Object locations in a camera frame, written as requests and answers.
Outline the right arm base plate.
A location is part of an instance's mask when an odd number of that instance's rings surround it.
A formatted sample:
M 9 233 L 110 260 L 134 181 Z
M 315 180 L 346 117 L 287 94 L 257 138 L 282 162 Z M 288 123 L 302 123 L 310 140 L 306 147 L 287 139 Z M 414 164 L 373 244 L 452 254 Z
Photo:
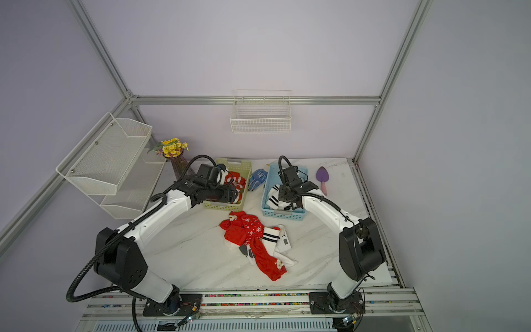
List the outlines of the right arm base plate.
M 356 291 L 350 296 L 339 299 L 329 292 L 311 292 L 308 294 L 312 314 L 362 314 L 365 302 L 362 293 Z

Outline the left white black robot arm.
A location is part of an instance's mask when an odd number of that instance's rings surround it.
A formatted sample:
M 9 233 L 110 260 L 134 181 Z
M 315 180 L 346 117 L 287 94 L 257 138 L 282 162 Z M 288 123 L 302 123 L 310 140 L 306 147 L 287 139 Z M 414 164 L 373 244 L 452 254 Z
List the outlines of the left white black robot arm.
M 98 233 L 95 254 L 69 286 L 65 298 L 81 302 L 110 291 L 122 291 L 135 299 L 145 299 L 163 315 L 176 315 L 184 302 L 177 286 L 149 268 L 144 257 L 147 245 L 156 235 L 192 208 L 204 201 L 233 203 L 239 196 L 232 183 L 226 182 L 229 170 L 207 155 L 198 155 L 188 163 L 205 160 L 196 174 L 182 175 L 167 189 L 154 194 L 151 208 L 117 229 L 105 228 Z M 111 282 L 110 287 L 76 294 L 89 271 Z

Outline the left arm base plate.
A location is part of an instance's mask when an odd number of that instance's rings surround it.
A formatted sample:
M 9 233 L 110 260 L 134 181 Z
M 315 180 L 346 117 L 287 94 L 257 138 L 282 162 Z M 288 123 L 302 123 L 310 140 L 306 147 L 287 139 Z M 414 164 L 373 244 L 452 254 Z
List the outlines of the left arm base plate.
M 163 303 L 148 300 L 142 315 L 144 317 L 191 316 L 199 312 L 202 300 L 203 295 L 198 293 L 180 293 L 179 295 L 171 296 Z

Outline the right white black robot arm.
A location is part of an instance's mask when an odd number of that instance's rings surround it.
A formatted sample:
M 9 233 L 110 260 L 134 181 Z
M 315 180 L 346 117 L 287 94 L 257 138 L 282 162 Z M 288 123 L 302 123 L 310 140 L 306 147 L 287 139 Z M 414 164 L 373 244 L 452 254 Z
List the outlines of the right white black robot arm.
M 315 215 L 338 236 L 341 271 L 327 286 L 326 305 L 342 313 L 358 297 L 358 288 L 371 273 L 387 262 L 377 223 L 359 219 L 330 200 L 318 185 L 299 176 L 298 167 L 287 157 L 278 159 L 279 200 Z

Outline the red white striped santa sock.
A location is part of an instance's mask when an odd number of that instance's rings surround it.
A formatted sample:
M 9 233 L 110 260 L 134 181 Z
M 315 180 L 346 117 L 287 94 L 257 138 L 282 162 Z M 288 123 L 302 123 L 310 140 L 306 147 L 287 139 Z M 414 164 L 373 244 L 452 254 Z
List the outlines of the red white striped santa sock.
M 229 172 L 225 177 L 224 185 L 232 185 L 236 190 L 236 196 L 233 200 L 233 204 L 239 204 L 243 199 L 243 193 L 246 188 L 246 179 L 242 177 L 238 172 Z

